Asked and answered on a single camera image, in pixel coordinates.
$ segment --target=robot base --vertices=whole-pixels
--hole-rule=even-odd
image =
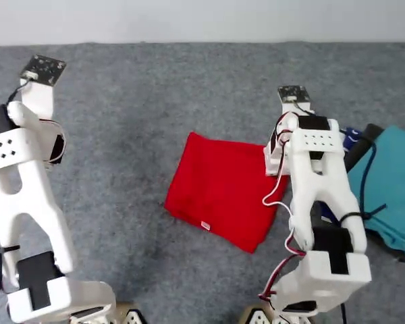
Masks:
[[[103,317],[85,322],[73,318],[70,324],[147,324],[142,313],[136,308],[135,304],[130,302],[118,302],[112,317],[113,320],[107,320],[107,318]]]
[[[238,324],[314,324],[307,317],[279,315],[267,304],[256,304],[245,309]]]

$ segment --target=folded red cloth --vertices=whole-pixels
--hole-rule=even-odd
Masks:
[[[265,175],[263,146],[209,140],[189,134],[165,208],[174,216],[254,252],[273,223],[277,206],[263,197],[276,177]],[[283,176],[269,201],[281,200],[288,183]]]

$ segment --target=teal shirt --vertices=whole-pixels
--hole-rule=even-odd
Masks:
[[[405,131],[391,126],[376,140],[377,154],[364,189],[364,210],[387,208],[365,221],[391,248],[405,251]],[[371,150],[350,170],[351,190],[359,199],[360,182]]]

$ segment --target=black strap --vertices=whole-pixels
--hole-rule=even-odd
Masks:
[[[0,248],[0,254],[5,254],[6,252],[19,250],[20,248],[21,248],[20,245],[14,245],[14,246],[8,246],[6,248]]]
[[[376,208],[375,210],[369,212],[369,213],[361,213],[360,211],[353,211],[351,213],[348,213],[346,215],[344,215],[340,220],[339,220],[339,224],[341,225],[345,219],[349,218],[350,216],[361,216],[363,219],[371,219],[371,217],[377,213],[379,213],[380,211],[382,211],[383,209],[387,208],[387,204],[382,204],[380,207]]]

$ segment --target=white wall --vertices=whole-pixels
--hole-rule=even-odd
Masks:
[[[0,0],[0,45],[405,41],[404,0]]]

